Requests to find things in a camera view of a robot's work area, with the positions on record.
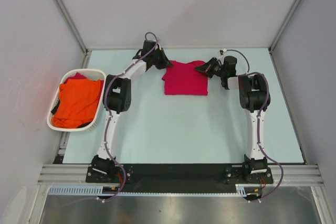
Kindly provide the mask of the crimson red t-shirt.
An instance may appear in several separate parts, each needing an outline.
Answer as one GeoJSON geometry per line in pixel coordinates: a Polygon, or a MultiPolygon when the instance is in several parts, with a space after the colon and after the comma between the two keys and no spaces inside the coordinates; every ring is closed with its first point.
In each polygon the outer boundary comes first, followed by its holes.
{"type": "Polygon", "coordinates": [[[204,61],[183,63],[172,60],[171,63],[162,77],[165,95],[208,95],[207,76],[195,70],[204,61]]]}

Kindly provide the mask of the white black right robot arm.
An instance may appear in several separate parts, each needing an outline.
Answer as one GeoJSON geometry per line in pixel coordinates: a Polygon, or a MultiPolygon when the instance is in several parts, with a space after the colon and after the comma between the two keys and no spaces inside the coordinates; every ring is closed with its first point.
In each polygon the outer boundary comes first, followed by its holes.
{"type": "Polygon", "coordinates": [[[267,174],[268,162],[264,148],[264,121],[270,93],[267,80],[261,73],[236,73],[237,59],[225,56],[223,61],[213,57],[194,70],[211,78],[221,79],[226,90],[238,90],[239,103],[247,117],[247,151],[242,163],[243,179],[254,183],[261,175],[267,174]]]}

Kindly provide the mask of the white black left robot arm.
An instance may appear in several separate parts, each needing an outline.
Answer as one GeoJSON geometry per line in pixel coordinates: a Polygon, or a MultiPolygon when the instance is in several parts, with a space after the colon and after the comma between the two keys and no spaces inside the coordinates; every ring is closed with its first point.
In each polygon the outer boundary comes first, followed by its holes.
{"type": "Polygon", "coordinates": [[[132,81],[152,66],[161,70],[171,67],[172,63],[157,40],[145,39],[143,47],[123,72],[107,76],[102,98],[106,112],[104,133],[99,150],[89,166],[87,182],[110,183],[123,174],[123,168],[118,165],[117,155],[112,149],[118,120],[130,108],[132,81]]]}

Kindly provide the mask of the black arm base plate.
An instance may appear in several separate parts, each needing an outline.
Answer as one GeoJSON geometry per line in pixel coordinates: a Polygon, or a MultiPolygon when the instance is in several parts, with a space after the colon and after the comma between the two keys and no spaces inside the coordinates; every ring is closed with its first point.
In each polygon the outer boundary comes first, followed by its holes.
{"type": "Polygon", "coordinates": [[[237,184],[272,185],[271,169],[250,174],[242,164],[124,164],[107,174],[88,167],[86,182],[124,182],[124,193],[214,194],[233,193],[237,184]]]}

